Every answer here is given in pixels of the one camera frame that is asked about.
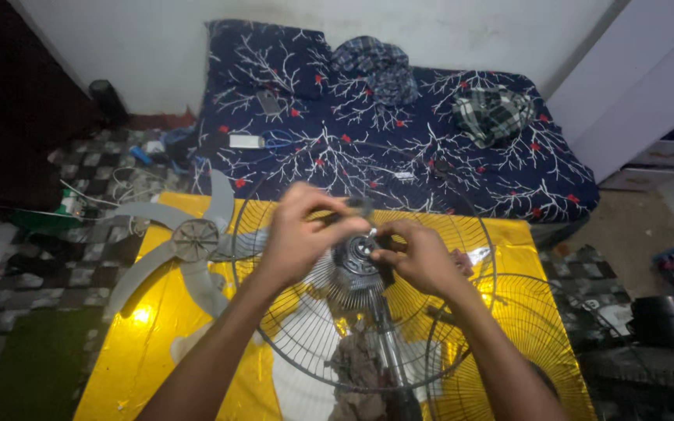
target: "hand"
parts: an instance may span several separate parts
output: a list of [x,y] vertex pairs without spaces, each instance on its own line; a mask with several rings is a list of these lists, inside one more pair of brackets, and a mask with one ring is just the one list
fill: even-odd
[[[344,218],[325,226],[321,220],[305,221],[313,211],[333,211]],[[293,184],[272,215],[270,235],[257,273],[277,289],[302,280],[327,248],[351,235],[371,229],[368,221],[351,216],[342,200],[327,196],[304,182]]]
[[454,286],[468,283],[434,229],[399,219],[381,225],[377,232],[379,237],[394,234],[404,238],[407,244],[392,241],[389,249],[375,250],[371,258],[391,264],[418,291],[446,299]]

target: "artificial grass mat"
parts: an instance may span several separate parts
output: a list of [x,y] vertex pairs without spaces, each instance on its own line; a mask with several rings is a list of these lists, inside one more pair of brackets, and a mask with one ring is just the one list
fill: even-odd
[[86,336],[101,314],[37,310],[17,319],[0,356],[0,419],[72,419]]

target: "fan blade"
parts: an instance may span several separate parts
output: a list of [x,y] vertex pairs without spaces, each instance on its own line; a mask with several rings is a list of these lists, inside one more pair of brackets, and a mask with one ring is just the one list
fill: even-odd
[[139,216],[145,219],[152,219],[170,229],[176,229],[178,225],[189,219],[194,219],[193,215],[189,215],[177,207],[147,202],[132,202],[119,206],[114,210],[114,215]]
[[202,218],[215,223],[217,231],[222,234],[233,217],[233,189],[228,177],[216,169],[210,172],[210,182],[212,198]]
[[171,241],[165,241],[145,254],[119,279],[113,294],[108,300],[107,310],[115,314],[124,308],[124,304],[134,294],[145,279],[155,272],[161,264],[174,257]]
[[212,317],[220,317],[228,306],[228,298],[220,292],[225,278],[219,273],[211,273],[207,268],[207,260],[182,263],[181,274],[186,290],[196,305]]
[[246,258],[257,255],[264,249],[269,235],[269,227],[238,234],[236,236],[235,253],[233,251],[233,236],[228,234],[221,235],[220,243],[217,244],[217,250],[210,257],[210,260],[213,262],[226,262],[231,260],[233,256],[236,258]]

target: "white plastic drawer unit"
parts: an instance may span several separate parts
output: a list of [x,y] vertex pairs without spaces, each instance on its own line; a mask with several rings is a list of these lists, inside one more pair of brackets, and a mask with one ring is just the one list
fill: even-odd
[[657,140],[633,158],[630,164],[674,166],[674,140]]
[[672,177],[671,169],[623,168],[603,181],[600,188],[648,192]]

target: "charger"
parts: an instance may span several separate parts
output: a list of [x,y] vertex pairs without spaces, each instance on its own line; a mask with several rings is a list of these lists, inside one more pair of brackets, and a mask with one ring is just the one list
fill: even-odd
[[230,146],[237,149],[262,149],[264,138],[255,135],[230,135]]

